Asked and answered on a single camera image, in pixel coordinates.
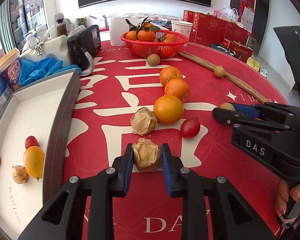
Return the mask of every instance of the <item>blue gripper pad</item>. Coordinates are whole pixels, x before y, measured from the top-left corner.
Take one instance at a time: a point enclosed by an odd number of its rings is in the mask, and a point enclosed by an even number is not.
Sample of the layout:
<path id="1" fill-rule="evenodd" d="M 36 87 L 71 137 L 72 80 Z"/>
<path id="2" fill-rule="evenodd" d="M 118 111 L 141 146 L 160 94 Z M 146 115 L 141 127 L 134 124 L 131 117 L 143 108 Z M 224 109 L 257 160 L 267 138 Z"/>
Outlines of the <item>blue gripper pad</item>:
<path id="1" fill-rule="evenodd" d="M 245 106 L 245 105 L 240 105 L 235 103 L 231 103 L 231 104 L 234 106 L 236 112 L 243 113 L 246 118 L 251 118 L 251 119 L 259 118 L 259 112 L 253 106 Z"/>
<path id="2" fill-rule="evenodd" d="M 132 143 L 127 145 L 126 151 L 121 162 L 121 166 L 118 172 L 118 184 L 117 189 L 121 190 L 124 196 L 127 195 L 130 188 L 130 181 L 133 168 L 133 156 Z"/>
<path id="3" fill-rule="evenodd" d="M 180 158 L 171 155 L 167 143 L 162 144 L 161 153 L 163 177 L 168 195 L 169 197 L 182 197 L 184 184 L 178 177 L 178 169 L 183 167 L 182 162 Z"/>

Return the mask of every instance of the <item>red tablecloth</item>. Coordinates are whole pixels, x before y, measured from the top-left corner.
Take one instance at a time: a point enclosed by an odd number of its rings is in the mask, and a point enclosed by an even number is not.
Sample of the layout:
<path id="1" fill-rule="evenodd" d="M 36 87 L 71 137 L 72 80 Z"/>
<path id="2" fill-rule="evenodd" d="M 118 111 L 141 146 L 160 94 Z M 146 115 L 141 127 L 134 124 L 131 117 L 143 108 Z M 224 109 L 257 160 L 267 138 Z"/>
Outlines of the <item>red tablecloth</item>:
<path id="1" fill-rule="evenodd" d="M 241 61 L 216 50 L 189 44 L 184 51 L 221 65 L 234 76 L 269 98 L 286 103 L 276 88 Z M 174 125 L 156 126 L 150 139 L 161 145 L 169 143 L 173 155 L 181 157 L 186 167 L 202 176 L 223 175 L 239 190 L 269 228 L 276 233 L 279 224 L 274 210 L 278 177 L 231 145 L 231 127 L 218 124 L 211 110 L 224 102 L 252 104 L 256 100 L 229 80 L 216 78 L 212 71 L 176 56 L 150 67 L 125 47 L 103 43 L 95 59 L 95 71 L 82 78 L 68 139 L 68 157 L 64 162 L 64 180 L 78 175 L 98 174 L 124 153 L 127 143 L 136 143 L 130 118 L 141 106 L 153 107 L 164 95 L 159 82 L 160 70 L 177 67 L 190 86 L 183 119 Z M 193 139 L 182 139 L 178 129 L 184 119 L 197 117 L 201 131 Z M 118 240 L 177 240 L 182 224 L 182 199 L 170 199 L 161 171 L 133 173 L 126 198 L 114 198 L 114 233 Z M 89 205 L 85 212 L 89 219 Z M 86 238 L 87 222 L 84 223 Z"/>

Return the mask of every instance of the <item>white paper cup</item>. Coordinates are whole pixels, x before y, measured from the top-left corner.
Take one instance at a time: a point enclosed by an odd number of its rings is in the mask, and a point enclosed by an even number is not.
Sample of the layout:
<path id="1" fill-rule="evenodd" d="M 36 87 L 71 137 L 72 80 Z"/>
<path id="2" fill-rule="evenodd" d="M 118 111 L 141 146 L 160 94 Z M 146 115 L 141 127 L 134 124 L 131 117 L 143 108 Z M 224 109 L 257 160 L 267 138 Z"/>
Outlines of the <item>white paper cup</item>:
<path id="1" fill-rule="evenodd" d="M 189 38 L 190 33 L 191 33 L 191 27 L 192 23 L 190 22 L 184 22 L 184 21 L 176 21 L 176 20 L 171 20 L 172 23 L 172 31 L 181 33 L 185 35 L 187 38 Z"/>

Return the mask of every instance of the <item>red box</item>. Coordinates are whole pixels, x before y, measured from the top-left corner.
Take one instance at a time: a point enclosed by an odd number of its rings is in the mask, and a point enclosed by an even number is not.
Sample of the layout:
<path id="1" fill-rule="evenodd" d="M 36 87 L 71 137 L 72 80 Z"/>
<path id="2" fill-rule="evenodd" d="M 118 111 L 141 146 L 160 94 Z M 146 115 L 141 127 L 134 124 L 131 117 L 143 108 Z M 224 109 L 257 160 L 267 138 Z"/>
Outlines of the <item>red box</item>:
<path id="1" fill-rule="evenodd" d="M 241 44 L 245 45 L 248 35 L 249 32 L 247 30 L 240 28 L 235 23 L 228 23 L 224 38 L 227 40 L 240 42 Z"/>
<path id="2" fill-rule="evenodd" d="M 196 35 L 194 38 L 194 43 L 211 48 L 212 43 L 220 44 L 220 40 Z"/>
<path id="3" fill-rule="evenodd" d="M 195 37 L 195 35 L 193 33 L 191 33 L 189 36 L 189 42 L 194 43 L 194 37 Z"/>
<path id="4" fill-rule="evenodd" d="M 193 23 L 193 16 L 194 16 L 194 12 L 193 11 L 183 11 L 183 20 L 185 22 L 190 22 Z"/>
<path id="5" fill-rule="evenodd" d="M 227 21 L 221 20 L 212 15 L 194 13 L 194 20 L 191 33 L 199 37 L 216 39 L 222 43 L 226 34 Z"/>
<path id="6" fill-rule="evenodd" d="M 233 50 L 236 54 L 239 55 L 239 60 L 244 63 L 247 63 L 248 58 L 252 56 L 253 50 L 249 47 L 246 47 L 240 43 L 235 41 L 230 41 L 227 39 L 223 39 L 222 45 L 226 46 L 228 49 Z"/>

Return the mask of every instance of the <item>wooden stick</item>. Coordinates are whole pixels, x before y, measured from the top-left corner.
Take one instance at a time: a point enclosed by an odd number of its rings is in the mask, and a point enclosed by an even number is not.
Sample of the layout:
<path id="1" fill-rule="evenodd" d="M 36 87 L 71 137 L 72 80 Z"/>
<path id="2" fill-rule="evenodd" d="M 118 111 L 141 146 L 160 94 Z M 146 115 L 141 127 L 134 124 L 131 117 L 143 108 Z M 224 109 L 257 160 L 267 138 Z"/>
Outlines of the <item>wooden stick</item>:
<path id="1" fill-rule="evenodd" d="M 190 53 L 184 52 L 184 51 L 180 52 L 179 56 L 189 59 L 195 63 L 198 63 L 199 65 L 201 65 L 211 71 L 214 71 L 214 69 L 216 67 L 216 65 L 214 65 L 210 62 L 208 62 L 202 58 L 199 58 L 195 55 L 192 55 Z M 228 72 L 225 72 L 225 78 L 227 78 L 232 83 L 236 84 L 238 87 L 242 88 L 244 91 L 246 91 L 249 94 L 251 94 L 252 96 L 254 96 L 256 98 L 256 100 L 258 100 L 260 103 L 264 104 L 265 102 L 268 102 L 268 99 L 266 99 L 263 95 L 261 95 L 258 91 L 253 89 L 247 83 L 243 82 L 241 79 L 229 74 Z"/>

